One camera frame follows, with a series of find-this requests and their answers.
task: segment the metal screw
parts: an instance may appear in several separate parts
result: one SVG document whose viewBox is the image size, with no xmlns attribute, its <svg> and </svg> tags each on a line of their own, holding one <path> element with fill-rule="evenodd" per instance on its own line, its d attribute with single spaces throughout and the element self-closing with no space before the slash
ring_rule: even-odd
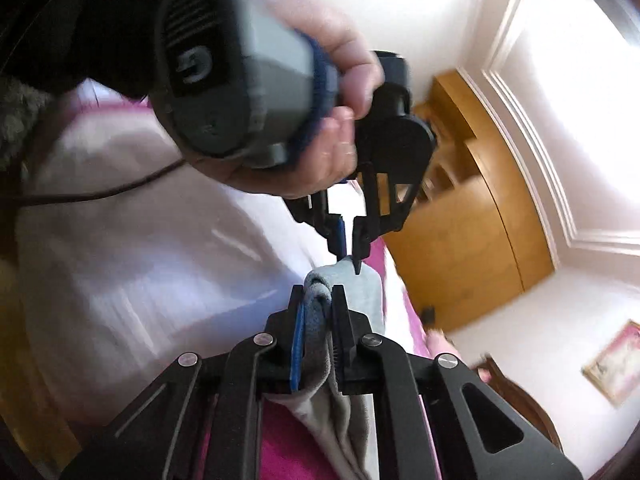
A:
<svg viewBox="0 0 640 480">
<path fill-rule="evenodd" d="M 198 356 L 193 352 L 185 352 L 180 357 L 178 357 L 178 364 L 180 366 L 184 366 L 185 368 L 189 366 L 193 366 L 198 362 Z"/>
<path fill-rule="evenodd" d="M 458 358 L 453 354 L 442 354 L 438 356 L 438 364 L 443 368 L 455 368 L 458 366 Z"/>
<path fill-rule="evenodd" d="M 206 136 L 213 136 L 218 132 L 216 122 L 211 121 L 209 124 L 205 124 L 201 129 L 201 133 Z"/>
<path fill-rule="evenodd" d="M 260 332 L 259 334 L 255 335 L 254 343 L 256 343 L 258 346 L 269 346 L 271 343 L 273 343 L 273 336 L 271 334 L 267 334 L 266 332 Z"/>
<path fill-rule="evenodd" d="M 371 347 L 375 347 L 375 346 L 380 346 L 382 345 L 382 336 L 378 335 L 378 334 L 365 334 L 364 336 L 362 336 L 362 344 L 365 346 L 371 346 Z"/>
</svg>

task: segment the black metal frame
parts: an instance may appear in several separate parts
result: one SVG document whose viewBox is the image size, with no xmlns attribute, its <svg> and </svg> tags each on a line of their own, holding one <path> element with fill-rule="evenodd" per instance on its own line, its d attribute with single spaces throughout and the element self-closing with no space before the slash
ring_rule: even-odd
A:
<svg viewBox="0 0 640 480">
<path fill-rule="evenodd" d="M 356 274 L 369 256 L 370 245 L 379 236 L 399 231 L 409 216 L 420 190 L 422 177 L 438 145 L 428 124 L 411 115 L 406 61 L 391 52 L 376 52 L 385 72 L 385 83 L 373 94 L 371 110 L 356 122 L 355 143 L 358 165 L 349 179 L 362 176 L 366 216 L 353 220 L 351 257 Z M 380 213 L 378 174 L 386 174 L 389 213 Z M 409 186 L 401 202 L 396 186 Z M 285 200 L 297 222 L 306 222 L 327 240 L 331 254 L 346 256 L 342 218 L 330 214 L 327 192 Z"/>
<path fill-rule="evenodd" d="M 171 364 L 80 453 L 61 480 L 255 480 L 262 398 L 286 394 L 302 287 L 266 333 L 228 354 Z M 338 388 L 373 394 L 382 480 L 578 480 L 578 469 L 452 354 L 406 354 L 370 333 L 334 286 Z M 430 431 L 424 423 L 428 416 Z"/>
</svg>

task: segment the hand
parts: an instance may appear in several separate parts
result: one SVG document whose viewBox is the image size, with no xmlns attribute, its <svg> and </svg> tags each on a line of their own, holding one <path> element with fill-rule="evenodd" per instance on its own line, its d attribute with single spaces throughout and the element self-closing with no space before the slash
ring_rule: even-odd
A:
<svg viewBox="0 0 640 480">
<path fill-rule="evenodd" d="M 373 91 L 384 75 L 377 57 L 350 19 L 320 0 L 261 0 L 281 21 L 315 38 L 342 73 L 340 92 L 344 106 L 322 120 L 320 131 L 300 156 L 295 168 L 252 170 L 239 160 L 218 160 L 193 152 L 172 134 L 162 106 L 154 109 L 162 125 L 178 143 L 184 158 L 199 172 L 249 193 L 298 198 L 327 189 L 353 173 L 357 157 L 354 119 L 364 117 Z"/>
<path fill-rule="evenodd" d="M 424 344 L 429 351 L 431 358 L 435 358 L 438 354 L 449 353 L 455 355 L 458 359 L 463 361 L 458 349 L 453 346 L 453 343 L 447 336 L 444 335 L 442 330 L 427 330 L 424 337 Z M 491 372 L 484 368 L 478 368 L 478 375 L 483 383 L 491 381 Z"/>
</svg>

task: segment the finger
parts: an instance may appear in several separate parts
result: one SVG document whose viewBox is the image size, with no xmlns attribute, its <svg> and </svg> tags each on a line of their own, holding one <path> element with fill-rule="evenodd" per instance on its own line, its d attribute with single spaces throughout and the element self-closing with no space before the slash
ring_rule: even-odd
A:
<svg viewBox="0 0 640 480">
<path fill-rule="evenodd" d="M 369 113 L 373 92 L 383 81 L 384 73 L 377 63 L 354 66 L 344 74 L 340 82 L 342 98 L 356 119 Z"/>
<path fill-rule="evenodd" d="M 294 169 L 252 170 L 240 166 L 224 182 L 250 193 L 299 198 L 320 189 L 332 172 L 333 147 L 338 143 L 340 123 L 333 117 L 322 120 L 321 131 L 304 151 Z"/>
<path fill-rule="evenodd" d="M 480 380 L 483 383 L 489 383 L 492 379 L 491 372 L 489 370 L 485 370 L 484 368 L 478 368 L 478 375 L 480 376 Z"/>
<path fill-rule="evenodd" d="M 353 173 L 356 169 L 358 158 L 354 144 L 355 127 L 353 123 L 353 111 L 348 107 L 336 108 L 333 117 L 340 123 L 340 133 L 338 134 L 340 142 L 334 146 L 334 172 L 331 176 L 331 182 L 329 182 L 326 187 L 340 182 Z"/>
<path fill-rule="evenodd" d="M 426 333 L 425 343 L 427 350 L 429 350 L 432 356 L 448 353 L 455 355 L 462 361 L 460 353 L 455 346 L 447 340 L 442 330 L 428 330 Z"/>
</svg>

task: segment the black jacket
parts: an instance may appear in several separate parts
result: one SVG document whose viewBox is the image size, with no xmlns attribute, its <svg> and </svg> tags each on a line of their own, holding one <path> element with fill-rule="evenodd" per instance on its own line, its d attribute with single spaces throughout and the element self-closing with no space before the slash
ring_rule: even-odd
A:
<svg viewBox="0 0 640 480">
<path fill-rule="evenodd" d="M 91 77 L 130 97 L 154 79 L 152 33 L 160 0 L 0 0 L 0 67 L 51 92 Z"/>
</svg>

